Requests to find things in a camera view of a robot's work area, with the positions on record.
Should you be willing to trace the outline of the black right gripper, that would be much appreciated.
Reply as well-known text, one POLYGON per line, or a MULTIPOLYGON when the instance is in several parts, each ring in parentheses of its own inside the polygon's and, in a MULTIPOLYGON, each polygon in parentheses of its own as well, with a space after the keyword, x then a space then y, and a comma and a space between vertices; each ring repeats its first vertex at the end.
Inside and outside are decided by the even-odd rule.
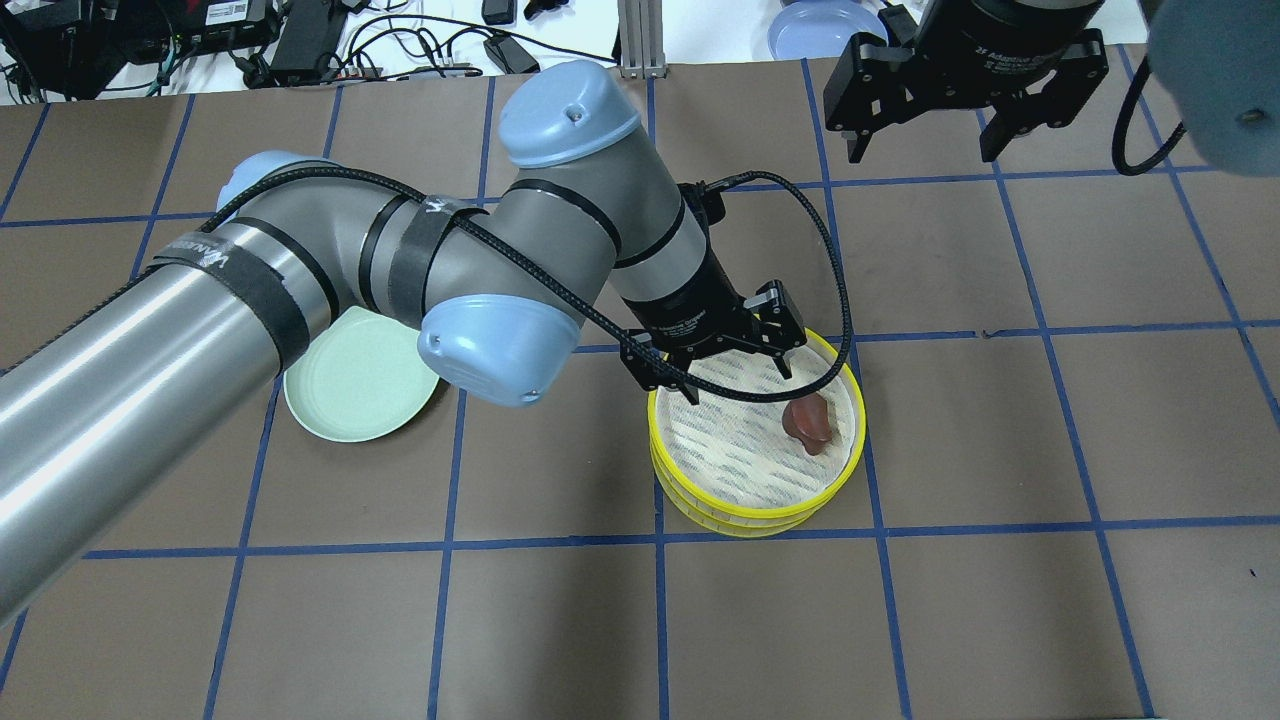
POLYGON ((879 131, 928 111, 980 110, 980 160, 1039 127, 1070 126, 1108 73, 1098 1, 928 1, 877 10, 888 41, 854 35, 823 91, 823 123, 863 161, 879 131))

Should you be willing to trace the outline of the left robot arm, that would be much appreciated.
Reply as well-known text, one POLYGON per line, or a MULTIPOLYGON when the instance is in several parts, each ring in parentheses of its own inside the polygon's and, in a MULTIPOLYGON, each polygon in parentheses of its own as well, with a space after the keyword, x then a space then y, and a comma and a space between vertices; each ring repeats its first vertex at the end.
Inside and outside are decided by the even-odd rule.
POLYGON ((343 313, 416 331, 443 380, 541 400, 584 323, 637 382, 756 401, 696 378, 724 351, 788 374, 803 320, 778 282, 741 295, 710 246, 716 209, 673 181, 609 73, 570 61, 500 111, 517 176, 492 209, 319 158, 264 152, 237 195, 129 283, 3 373, 3 621, 343 313))

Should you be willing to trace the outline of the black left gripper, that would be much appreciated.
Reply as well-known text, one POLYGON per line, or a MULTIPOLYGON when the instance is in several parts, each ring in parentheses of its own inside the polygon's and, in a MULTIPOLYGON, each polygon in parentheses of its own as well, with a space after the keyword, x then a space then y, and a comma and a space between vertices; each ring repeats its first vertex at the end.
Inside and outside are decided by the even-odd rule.
POLYGON ((654 351, 677 370, 668 373, 668 389, 689 405, 699 405, 699 389, 685 377, 696 360, 728 351, 769 357, 783 379, 794 372, 788 354, 808 342, 808 331, 794 300, 781 283, 765 283, 751 297, 717 300, 686 322, 664 329, 634 329, 630 340, 654 351))

